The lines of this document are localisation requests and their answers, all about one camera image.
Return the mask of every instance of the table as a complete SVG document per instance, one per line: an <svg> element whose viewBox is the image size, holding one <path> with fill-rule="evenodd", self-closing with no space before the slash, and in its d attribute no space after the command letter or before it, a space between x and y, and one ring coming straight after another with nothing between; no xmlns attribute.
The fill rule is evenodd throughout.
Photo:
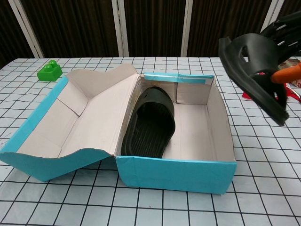
<svg viewBox="0 0 301 226"><path fill-rule="evenodd" d="M0 70L0 146L55 82L37 71L49 59L16 59ZM215 74L225 101L238 163L224 195L128 188L114 159L41 183L0 162L0 225L61 226L297 226L301 224L301 104L278 127L227 76L219 58L60 58L63 73L107 71L121 63L139 73Z"/></svg>

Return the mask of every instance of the black sandal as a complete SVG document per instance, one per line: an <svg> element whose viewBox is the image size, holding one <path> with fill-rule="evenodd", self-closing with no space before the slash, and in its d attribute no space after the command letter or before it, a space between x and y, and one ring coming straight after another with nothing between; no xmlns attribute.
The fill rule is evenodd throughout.
<svg viewBox="0 0 301 226"><path fill-rule="evenodd" d="M121 155L162 158L174 130L172 100L163 89L148 88L134 107L123 138Z"/></svg>
<svg viewBox="0 0 301 226"><path fill-rule="evenodd" d="M248 61L244 60L243 53L248 56ZM274 41L252 33L233 41L222 38L219 40L219 57L228 76L278 125L283 126L289 117L285 111L286 91L283 84L272 83L270 79L278 70L279 56Z"/></svg>

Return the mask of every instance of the dark curtain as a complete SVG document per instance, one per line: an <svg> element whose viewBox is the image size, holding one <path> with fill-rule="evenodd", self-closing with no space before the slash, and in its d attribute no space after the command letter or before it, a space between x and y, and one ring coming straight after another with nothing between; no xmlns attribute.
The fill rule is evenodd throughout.
<svg viewBox="0 0 301 226"><path fill-rule="evenodd" d="M218 39L259 33L271 0L193 1L187 56L218 56Z"/></svg>
<svg viewBox="0 0 301 226"><path fill-rule="evenodd" d="M278 18L301 10L301 0L285 0L279 12Z"/></svg>
<svg viewBox="0 0 301 226"><path fill-rule="evenodd" d="M32 58L32 51L7 0L0 4L0 69L16 58Z"/></svg>
<svg viewBox="0 0 301 226"><path fill-rule="evenodd" d="M124 0L129 55L181 55L186 0Z"/></svg>
<svg viewBox="0 0 301 226"><path fill-rule="evenodd" d="M22 0L45 57L116 57L111 0Z"/></svg>

